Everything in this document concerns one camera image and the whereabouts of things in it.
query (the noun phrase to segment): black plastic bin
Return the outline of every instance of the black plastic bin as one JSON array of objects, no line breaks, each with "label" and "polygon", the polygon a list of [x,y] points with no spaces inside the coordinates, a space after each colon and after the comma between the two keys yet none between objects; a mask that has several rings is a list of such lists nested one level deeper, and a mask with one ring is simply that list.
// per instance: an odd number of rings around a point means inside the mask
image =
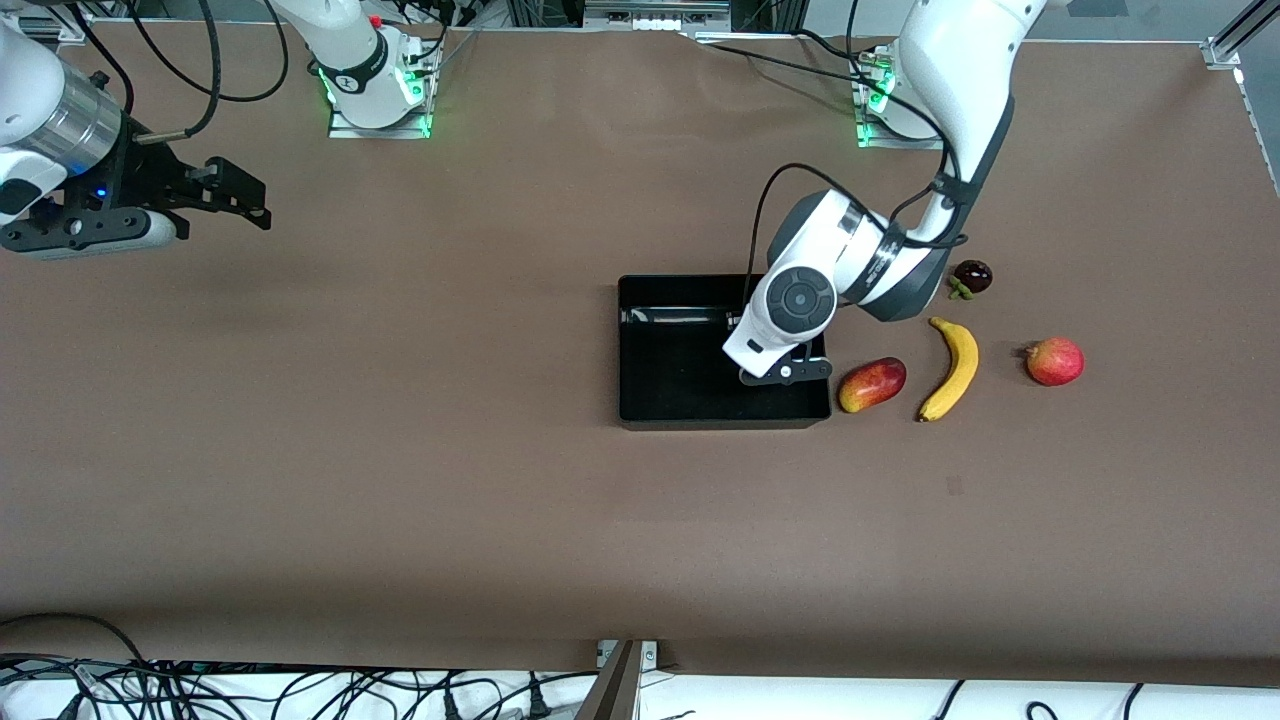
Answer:
[{"label": "black plastic bin", "polygon": [[[754,287],[760,275],[751,281]],[[799,429],[831,416],[827,379],[749,387],[721,345],[742,275],[618,279],[618,419],[634,430]],[[823,337],[813,343],[826,352]]]}]

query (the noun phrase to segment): brown tabletop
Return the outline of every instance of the brown tabletop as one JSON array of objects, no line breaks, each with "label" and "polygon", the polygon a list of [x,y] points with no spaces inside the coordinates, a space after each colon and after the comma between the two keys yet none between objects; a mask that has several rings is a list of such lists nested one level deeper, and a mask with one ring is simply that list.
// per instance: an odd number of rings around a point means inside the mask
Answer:
[{"label": "brown tabletop", "polygon": [[[269,85],[274,31],[221,32],[227,92]],[[200,26],[155,33],[207,77]],[[141,120],[198,117],[101,36]],[[945,420],[913,421],[947,365],[924,316],[846,310],[832,363],[901,357],[897,400],[684,434],[617,425],[618,277],[740,272],[782,163],[886,210],[936,155],[858,149],[847,83],[668,33],[484,33],[420,142],[328,140],[293,58],[175,145],[261,177],[274,229],[0,256],[5,614],[102,614],[155,657],[547,667],[634,635],[691,671],[1280,671],[1280,201],[1194,46],[1023,49],[957,255],[996,282],[925,313],[983,350]],[[815,190],[783,178],[767,232]],[[1011,354],[1053,334],[1089,366],[1046,389]]]}]

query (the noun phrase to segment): banana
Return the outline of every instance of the banana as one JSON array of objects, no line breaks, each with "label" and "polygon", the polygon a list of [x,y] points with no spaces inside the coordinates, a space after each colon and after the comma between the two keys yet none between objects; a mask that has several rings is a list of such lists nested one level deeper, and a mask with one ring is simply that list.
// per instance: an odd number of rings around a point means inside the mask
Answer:
[{"label": "banana", "polygon": [[947,348],[951,351],[951,372],[938,389],[925,398],[924,405],[920,405],[918,419],[922,423],[932,423],[951,411],[969,389],[973,377],[978,374],[978,341],[973,340],[969,328],[948,323],[942,318],[929,318],[929,324],[938,328],[947,341]]}]

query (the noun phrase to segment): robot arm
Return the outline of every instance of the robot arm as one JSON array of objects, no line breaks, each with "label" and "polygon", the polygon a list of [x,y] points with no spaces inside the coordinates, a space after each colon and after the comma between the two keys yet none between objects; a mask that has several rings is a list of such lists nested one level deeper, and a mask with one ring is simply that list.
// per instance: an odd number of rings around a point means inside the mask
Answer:
[{"label": "robot arm", "polygon": [[320,65],[335,110],[361,128],[384,128],[421,105],[422,40],[365,15],[360,0],[274,0]]},{"label": "robot arm", "polygon": [[[769,246],[769,272],[724,343],[745,373],[786,382],[791,350],[822,333],[841,300],[886,322],[928,305],[950,255],[945,246],[959,237],[1012,119],[1014,56],[1047,4],[916,0],[895,44],[895,69],[951,141],[954,160],[909,231],[837,191],[796,204]],[[908,113],[891,102],[883,119],[904,135],[919,132],[924,123]]]},{"label": "robot arm", "polygon": [[270,227],[260,181],[221,158],[195,168],[166,143],[138,143],[150,131],[104,83],[0,22],[0,246],[45,260],[157,247],[187,237],[184,208]]}]

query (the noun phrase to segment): dark purple fruit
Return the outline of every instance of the dark purple fruit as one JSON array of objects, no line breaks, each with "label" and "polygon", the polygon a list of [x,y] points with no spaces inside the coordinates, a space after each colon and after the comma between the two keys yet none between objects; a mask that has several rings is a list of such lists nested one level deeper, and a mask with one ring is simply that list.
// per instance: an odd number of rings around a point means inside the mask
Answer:
[{"label": "dark purple fruit", "polygon": [[965,260],[956,265],[952,274],[969,292],[978,293],[991,287],[991,268],[982,260]]}]

